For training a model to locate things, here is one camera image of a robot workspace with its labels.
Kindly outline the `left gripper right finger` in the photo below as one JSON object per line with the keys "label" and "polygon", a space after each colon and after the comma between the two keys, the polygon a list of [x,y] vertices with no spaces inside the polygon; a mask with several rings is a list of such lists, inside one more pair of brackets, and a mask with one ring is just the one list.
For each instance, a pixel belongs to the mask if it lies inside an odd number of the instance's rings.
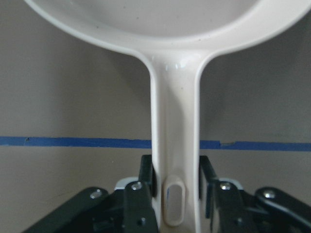
{"label": "left gripper right finger", "polygon": [[220,179],[207,156],[199,157],[199,198],[212,233],[309,233],[311,208],[286,192],[263,187],[253,195]]}

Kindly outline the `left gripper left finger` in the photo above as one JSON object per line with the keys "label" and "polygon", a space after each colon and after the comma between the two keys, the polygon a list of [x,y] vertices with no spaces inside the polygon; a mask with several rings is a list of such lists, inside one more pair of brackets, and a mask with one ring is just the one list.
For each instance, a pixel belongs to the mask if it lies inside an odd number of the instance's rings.
{"label": "left gripper left finger", "polygon": [[151,155],[140,162],[138,180],[108,193],[89,187],[64,202],[27,233],[156,233],[158,225],[152,198],[156,178]]}

